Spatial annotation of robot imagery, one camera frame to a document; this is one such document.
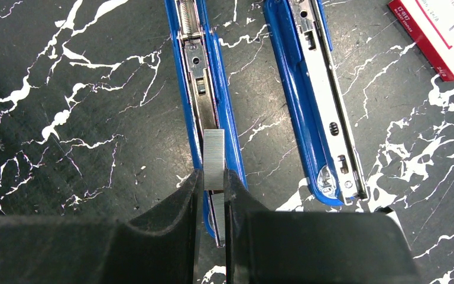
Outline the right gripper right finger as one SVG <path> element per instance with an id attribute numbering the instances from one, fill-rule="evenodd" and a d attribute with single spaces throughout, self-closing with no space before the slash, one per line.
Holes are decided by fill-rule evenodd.
<path id="1" fill-rule="evenodd" d="M 228 283 L 420 283 L 398 224 L 384 211 L 272 211 L 223 178 Z"/>

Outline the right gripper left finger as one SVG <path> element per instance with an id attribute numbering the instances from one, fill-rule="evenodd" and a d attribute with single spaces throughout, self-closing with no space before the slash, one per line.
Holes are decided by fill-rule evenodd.
<path id="1" fill-rule="evenodd" d="M 0 283 L 192 283 L 203 173 L 142 215 L 0 216 Z"/>

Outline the grey staple strip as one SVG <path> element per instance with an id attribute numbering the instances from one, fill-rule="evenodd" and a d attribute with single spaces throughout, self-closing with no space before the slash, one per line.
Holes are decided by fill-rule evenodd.
<path id="1" fill-rule="evenodd" d="M 212 222 L 215 232 L 215 240 L 217 247 L 225 246 L 225 206 L 224 193 L 214 193 L 210 196 Z"/>
<path id="2" fill-rule="evenodd" d="M 206 191 L 222 191 L 225 171 L 225 131 L 205 129 L 203 132 L 203 172 Z"/>

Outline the small red staple box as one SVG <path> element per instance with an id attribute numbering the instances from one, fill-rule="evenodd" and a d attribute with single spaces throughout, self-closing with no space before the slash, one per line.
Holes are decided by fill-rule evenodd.
<path id="1" fill-rule="evenodd" d="M 388 7 L 442 80 L 454 81 L 454 1 L 395 0 Z"/>

